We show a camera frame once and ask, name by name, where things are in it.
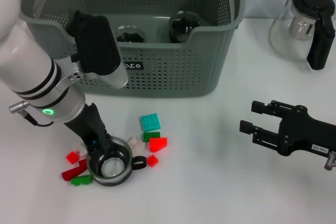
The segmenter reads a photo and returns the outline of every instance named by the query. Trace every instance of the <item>red block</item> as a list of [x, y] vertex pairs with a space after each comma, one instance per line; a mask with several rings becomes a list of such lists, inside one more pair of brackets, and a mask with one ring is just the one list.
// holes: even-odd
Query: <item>red block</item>
[[147, 164], [150, 167], [155, 166], [158, 162], [159, 162], [159, 160], [154, 155], [151, 155], [147, 158]]
[[87, 170], [86, 159], [83, 159], [78, 163], [79, 163], [78, 167], [62, 173], [62, 177], [65, 181], [70, 181], [72, 178], [81, 175], [83, 172]]
[[67, 156], [67, 160], [72, 164], [79, 161], [79, 152], [70, 152]]
[[149, 150], [151, 152], [157, 152], [167, 146], [167, 138], [150, 138], [149, 139]]

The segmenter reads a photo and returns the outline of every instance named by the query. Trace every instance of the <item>white table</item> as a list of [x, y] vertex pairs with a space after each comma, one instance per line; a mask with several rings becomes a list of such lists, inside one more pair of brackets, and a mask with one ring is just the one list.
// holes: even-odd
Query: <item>white table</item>
[[41, 129], [10, 115], [19, 98], [0, 84], [1, 223], [334, 223], [336, 170], [324, 170], [326, 158], [304, 151], [283, 157], [239, 132], [240, 120], [278, 130], [280, 119], [250, 111], [253, 100], [302, 104], [313, 118], [336, 124], [336, 47], [325, 69], [310, 70], [272, 52], [270, 24], [241, 23], [218, 87], [205, 97], [87, 95], [111, 134], [139, 135], [138, 117], [157, 112], [169, 138], [158, 165], [118, 187], [64, 182], [65, 156], [79, 138], [64, 125]]

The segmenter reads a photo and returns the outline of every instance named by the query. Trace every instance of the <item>label sticker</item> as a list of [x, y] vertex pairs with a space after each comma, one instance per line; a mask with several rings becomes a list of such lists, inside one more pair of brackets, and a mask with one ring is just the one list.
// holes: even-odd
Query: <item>label sticker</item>
[[143, 70], [142, 61], [125, 61], [124, 63], [127, 70]]
[[311, 149], [314, 150], [314, 151], [323, 152], [323, 153], [326, 153], [326, 154], [328, 154], [328, 151], [329, 151], [329, 149], [327, 149], [327, 148], [323, 148], [321, 146], [314, 145], [314, 144], [312, 145]]

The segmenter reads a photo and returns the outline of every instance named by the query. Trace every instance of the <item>teal lego brick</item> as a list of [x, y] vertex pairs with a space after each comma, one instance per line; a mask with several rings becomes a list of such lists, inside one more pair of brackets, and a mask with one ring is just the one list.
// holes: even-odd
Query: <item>teal lego brick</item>
[[71, 184], [74, 186], [89, 185], [91, 183], [92, 183], [91, 175], [78, 176], [71, 179]]
[[156, 131], [161, 129], [157, 114], [143, 115], [141, 117], [143, 132]]
[[149, 142], [150, 138], [161, 137], [159, 132], [145, 132], [143, 133], [143, 142]]

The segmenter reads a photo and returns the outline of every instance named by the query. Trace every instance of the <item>gray basket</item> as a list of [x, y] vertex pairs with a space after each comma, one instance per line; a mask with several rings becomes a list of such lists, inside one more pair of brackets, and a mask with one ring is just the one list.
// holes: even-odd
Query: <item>gray basket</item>
[[[104, 15], [111, 28], [135, 25], [146, 43], [119, 42], [124, 61], [141, 61], [144, 70], [128, 70], [129, 83], [116, 90], [85, 76], [84, 92], [134, 97], [198, 97], [218, 83], [234, 30], [243, 19], [245, 0], [22, 0], [22, 15], [35, 39], [53, 59], [77, 52], [65, 32], [76, 10]], [[180, 10], [198, 13], [209, 26], [197, 27], [188, 41], [169, 41], [169, 17]]]

